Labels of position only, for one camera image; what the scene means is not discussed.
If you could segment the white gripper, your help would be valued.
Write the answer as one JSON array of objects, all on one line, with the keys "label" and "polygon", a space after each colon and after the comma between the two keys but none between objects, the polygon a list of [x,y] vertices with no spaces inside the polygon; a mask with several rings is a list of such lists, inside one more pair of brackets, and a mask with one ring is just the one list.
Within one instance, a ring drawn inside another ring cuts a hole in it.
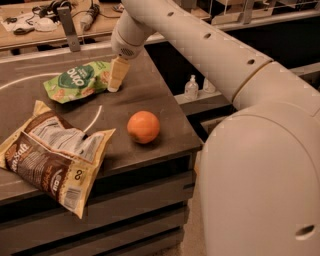
[{"label": "white gripper", "polygon": [[127,11],[121,14],[111,35],[111,47],[118,57],[111,61],[107,86],[109,92],[119,90],[130,67],[126,59],[136,58],[142,51],[146,40],[154,33],[154,29],[136,21]]}]

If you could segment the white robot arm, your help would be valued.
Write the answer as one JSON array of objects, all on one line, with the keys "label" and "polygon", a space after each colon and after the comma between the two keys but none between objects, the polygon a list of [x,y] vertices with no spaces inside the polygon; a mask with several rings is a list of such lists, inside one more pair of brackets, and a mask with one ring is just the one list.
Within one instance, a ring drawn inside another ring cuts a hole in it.
[{"label": "white robot arm", "polygon": [[112,48],[160,33],[235,107],[201,152],[207,256],[320,256],[320,94],[173,0],[121,0]]}]

